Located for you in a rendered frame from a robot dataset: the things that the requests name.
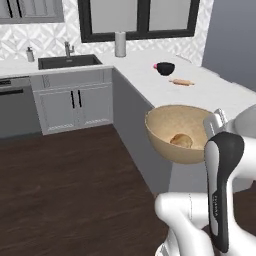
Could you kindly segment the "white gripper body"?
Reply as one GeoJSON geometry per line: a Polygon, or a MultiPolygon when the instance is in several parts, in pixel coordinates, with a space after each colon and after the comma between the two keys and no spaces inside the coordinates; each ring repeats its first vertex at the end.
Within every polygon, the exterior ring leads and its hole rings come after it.
{"type": "Polygon", "coordinates": [[[223,113],[212,113],[203,120],[207,139],[227,130],[227,119],[223,113]]]}

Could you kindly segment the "brown bread loaf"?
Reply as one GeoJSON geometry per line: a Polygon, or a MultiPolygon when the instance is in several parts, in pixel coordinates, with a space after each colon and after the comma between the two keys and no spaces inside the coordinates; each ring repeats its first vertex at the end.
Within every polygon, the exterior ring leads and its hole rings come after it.
{"type": "Polygon", "coordinates": [[[191,148],[193,141],[190,136],[186,134],[176,134],[171,140],[171,144],[183,147],[183,148],[191,148]]]}

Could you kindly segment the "tan round basket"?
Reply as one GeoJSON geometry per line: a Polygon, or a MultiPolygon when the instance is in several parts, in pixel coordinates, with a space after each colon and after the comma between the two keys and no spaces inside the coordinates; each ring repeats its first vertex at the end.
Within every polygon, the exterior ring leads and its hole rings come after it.
{"type": "Polygon", "coordinates": [[[203,120],[209,115],[209,111],[194,106],[165,105],[146,113],[145,127],[153,148],[162,157],[179,164],[197,164],[204,161],[207,135],[203,120]],[[171,143],[178,134],[192,140],[190,148],[171,143]]]}

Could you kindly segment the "wooden rolling pin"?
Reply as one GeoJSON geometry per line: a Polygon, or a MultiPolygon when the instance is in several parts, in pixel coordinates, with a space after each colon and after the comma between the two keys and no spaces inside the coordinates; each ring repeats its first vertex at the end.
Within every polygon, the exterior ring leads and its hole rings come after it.
{"type": "Polygon", "coordinates": [[[181,86],[191,86],[195,83],[190,80],[183,80],[183,79],[170,79],[169,82],[175,84],[175,85],[181,85],[181,86]]]}

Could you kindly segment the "black bowl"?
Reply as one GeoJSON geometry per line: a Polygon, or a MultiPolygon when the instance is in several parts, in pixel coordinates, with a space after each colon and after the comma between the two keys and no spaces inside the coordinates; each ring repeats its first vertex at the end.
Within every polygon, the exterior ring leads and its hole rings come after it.
{"type": "Polygon", "coordinates": [[[157,64],[157,71],[160,75],[169,76],[174,72],[175,65],[169,62],[160,62],[157,64]]]}

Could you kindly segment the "black framed window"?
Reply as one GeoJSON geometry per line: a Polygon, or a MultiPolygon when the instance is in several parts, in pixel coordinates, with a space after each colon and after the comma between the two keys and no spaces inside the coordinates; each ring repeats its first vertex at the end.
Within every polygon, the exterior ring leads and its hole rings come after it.
{"type": "Polygon", "coordinates": [[[81,41],[193,37],[200,0],[78,0],[81,41]]]}

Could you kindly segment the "white paper towel roll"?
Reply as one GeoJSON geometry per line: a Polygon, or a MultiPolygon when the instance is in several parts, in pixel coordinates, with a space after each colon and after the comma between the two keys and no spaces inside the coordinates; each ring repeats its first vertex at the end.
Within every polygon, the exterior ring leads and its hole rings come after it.
{"type": "Polygon", "coordinates": [[[115,56],[120,58],[126,56],[126,33],[125,32],[115,33],[115,56]]]}

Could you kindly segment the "white sink base cupboards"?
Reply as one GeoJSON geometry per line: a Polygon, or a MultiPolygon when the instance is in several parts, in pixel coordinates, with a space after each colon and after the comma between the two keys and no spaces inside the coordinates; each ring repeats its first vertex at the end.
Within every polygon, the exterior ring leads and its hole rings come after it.
{"type": "Polygon", "coordinates": [[[112,69],[30,77],[44,135],[113,122],[112,69]]]}

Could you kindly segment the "black sink basin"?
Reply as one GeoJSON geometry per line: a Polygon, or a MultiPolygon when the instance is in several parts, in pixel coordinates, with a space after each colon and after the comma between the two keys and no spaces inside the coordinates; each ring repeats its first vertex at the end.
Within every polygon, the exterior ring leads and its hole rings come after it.
{"type": "Polygon", "coordinates": [[[39,70],[76,67],[76,66],[92,66],[92,65],[101,65],[101,64],[102,62],[94,54],[38,59],[39,70]]]}

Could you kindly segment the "grey metal tap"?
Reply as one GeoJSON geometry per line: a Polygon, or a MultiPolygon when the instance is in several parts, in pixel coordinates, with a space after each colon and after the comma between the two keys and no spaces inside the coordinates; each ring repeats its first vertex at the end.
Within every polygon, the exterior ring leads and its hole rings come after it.
{"type": "Polygon", "coordinates": [[[70,46],[70,43],[68,41],[64,42],[64,47],[65,47],[65,53],[67,58],[69,58],[71,56],[72,53],[74,53],[75,49],[74,46],[70,46]]]}

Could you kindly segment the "grey soap dispenser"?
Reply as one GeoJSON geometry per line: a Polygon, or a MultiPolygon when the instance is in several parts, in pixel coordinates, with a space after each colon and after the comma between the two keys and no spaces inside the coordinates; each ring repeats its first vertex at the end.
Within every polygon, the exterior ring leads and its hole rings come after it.
{"type": "Polygon", "coordinates": [[[28,62],[34,62],[35,61],[34,53],[33,53],[33,50],[32,50],[31,47],[27,47],[26,54],[27,54],[28,62]]]}

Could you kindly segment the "grey dishwasher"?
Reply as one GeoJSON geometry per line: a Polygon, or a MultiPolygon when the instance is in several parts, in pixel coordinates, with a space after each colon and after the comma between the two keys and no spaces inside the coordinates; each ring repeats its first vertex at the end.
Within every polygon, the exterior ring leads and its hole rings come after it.
{"type": "Polygon", "coordinates": [[[0,79],[0,139],[40,131],[30,78],[0,79]]]}

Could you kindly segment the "grey wall cupboards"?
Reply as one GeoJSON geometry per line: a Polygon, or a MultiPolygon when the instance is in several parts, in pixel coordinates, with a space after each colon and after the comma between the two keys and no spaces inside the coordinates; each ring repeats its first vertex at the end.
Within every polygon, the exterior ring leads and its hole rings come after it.
{"type": "Polygon", "coordinates": [[[62,23],[62,0],[0,0],[0,24],[62,23]]]}

